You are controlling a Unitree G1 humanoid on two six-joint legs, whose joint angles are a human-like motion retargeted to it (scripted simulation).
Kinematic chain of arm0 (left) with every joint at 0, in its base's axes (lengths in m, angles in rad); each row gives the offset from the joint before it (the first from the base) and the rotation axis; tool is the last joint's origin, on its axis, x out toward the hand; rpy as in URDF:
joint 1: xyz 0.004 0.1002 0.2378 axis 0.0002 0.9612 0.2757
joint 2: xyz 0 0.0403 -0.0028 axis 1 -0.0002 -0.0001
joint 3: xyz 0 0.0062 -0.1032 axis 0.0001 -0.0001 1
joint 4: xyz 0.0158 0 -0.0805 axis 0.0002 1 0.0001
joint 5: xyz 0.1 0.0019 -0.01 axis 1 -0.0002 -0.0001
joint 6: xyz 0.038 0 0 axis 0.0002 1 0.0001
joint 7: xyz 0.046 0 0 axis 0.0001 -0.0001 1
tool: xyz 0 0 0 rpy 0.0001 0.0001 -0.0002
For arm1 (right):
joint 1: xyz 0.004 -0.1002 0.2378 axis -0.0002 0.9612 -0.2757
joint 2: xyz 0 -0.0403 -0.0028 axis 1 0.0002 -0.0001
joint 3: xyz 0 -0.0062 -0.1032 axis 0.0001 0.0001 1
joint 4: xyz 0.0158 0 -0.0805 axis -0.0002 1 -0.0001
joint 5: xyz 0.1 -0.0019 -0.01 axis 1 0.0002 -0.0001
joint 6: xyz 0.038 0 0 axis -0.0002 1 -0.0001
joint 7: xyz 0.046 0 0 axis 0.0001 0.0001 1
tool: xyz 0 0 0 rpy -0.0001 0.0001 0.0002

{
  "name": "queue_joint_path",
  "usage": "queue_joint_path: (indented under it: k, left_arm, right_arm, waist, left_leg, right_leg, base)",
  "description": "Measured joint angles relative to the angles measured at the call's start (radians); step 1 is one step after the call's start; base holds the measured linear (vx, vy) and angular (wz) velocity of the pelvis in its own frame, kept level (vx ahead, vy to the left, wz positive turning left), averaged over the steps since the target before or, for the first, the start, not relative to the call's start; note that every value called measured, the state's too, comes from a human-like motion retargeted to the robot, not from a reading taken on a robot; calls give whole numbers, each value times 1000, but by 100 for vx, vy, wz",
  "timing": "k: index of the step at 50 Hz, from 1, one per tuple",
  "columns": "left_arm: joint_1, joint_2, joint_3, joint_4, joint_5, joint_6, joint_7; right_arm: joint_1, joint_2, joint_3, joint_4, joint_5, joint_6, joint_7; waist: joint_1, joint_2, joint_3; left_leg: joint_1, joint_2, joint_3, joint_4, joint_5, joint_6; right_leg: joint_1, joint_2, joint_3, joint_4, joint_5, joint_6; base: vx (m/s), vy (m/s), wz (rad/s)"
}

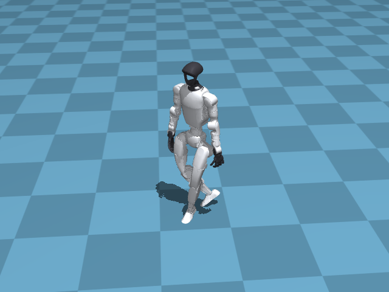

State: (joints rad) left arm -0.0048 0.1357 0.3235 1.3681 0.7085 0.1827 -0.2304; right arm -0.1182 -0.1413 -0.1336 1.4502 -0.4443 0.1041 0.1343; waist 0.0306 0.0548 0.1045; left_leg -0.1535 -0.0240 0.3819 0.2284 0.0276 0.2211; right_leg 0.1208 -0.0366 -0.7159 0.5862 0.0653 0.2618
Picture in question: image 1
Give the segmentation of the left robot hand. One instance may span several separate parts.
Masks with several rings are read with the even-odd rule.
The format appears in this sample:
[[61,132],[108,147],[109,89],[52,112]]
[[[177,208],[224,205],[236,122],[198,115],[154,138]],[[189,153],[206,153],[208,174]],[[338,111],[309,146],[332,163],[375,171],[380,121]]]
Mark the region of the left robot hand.
[[224,158],[223,158],[223,155],[222,155],[222,152],[216,154],[216,150],[213,149],[213,154],[214,154],[214,160],[213,162],[210,164],[210,165],[213,165],[214,162],[215,162],[215,166],[213,165],[214,168],[216,167],[219,167],[220,165],[222,165],[224,163]]

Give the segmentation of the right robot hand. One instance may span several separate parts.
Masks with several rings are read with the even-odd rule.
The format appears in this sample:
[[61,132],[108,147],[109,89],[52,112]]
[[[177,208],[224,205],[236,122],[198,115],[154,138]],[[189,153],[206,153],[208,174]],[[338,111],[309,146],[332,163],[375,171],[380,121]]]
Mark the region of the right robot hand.
[[168,132],[168,148],[169,150],[174,153],[173,149],[174,149],[174,136],[175,134],[173,135],[172,131],[169,131]]

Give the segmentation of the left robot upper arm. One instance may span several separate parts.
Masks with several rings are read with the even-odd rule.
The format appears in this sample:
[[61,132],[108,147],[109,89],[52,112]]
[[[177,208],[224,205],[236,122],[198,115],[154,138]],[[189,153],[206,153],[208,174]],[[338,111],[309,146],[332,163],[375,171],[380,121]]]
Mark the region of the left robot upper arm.
[[203,94],[204,105],[207,107],[210,121],[208,121],[207,127],[209,130],[216,130],[215,124],[218,122],[218,99],[214,94],[206,92]]

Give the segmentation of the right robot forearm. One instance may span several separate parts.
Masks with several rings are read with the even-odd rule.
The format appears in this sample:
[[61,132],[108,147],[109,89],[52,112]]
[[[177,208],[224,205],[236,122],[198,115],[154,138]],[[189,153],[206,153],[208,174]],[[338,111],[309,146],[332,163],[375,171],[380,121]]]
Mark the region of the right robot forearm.
[[168,131],[172,131],[173,135],[175,134],[176,132],[176,127],[177,127],[177,121],[179,120],[179,116],[175,117],[174,115],[172,115],[170,113],[170,122],[169,122],[169,125],[168,125]]

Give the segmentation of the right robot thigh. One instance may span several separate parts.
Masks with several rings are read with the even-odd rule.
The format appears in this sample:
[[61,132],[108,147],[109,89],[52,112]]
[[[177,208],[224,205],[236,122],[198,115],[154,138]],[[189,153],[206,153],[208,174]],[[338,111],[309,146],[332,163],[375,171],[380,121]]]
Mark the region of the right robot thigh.
[[183,174],[185,178],[191,178],[191,173],[193,167],[190,165],[186,165],[187,162],[187,153],[188,149],[186,144],[186,131],[179,133],[174,140],[174,157],[177,164],[178,169]]

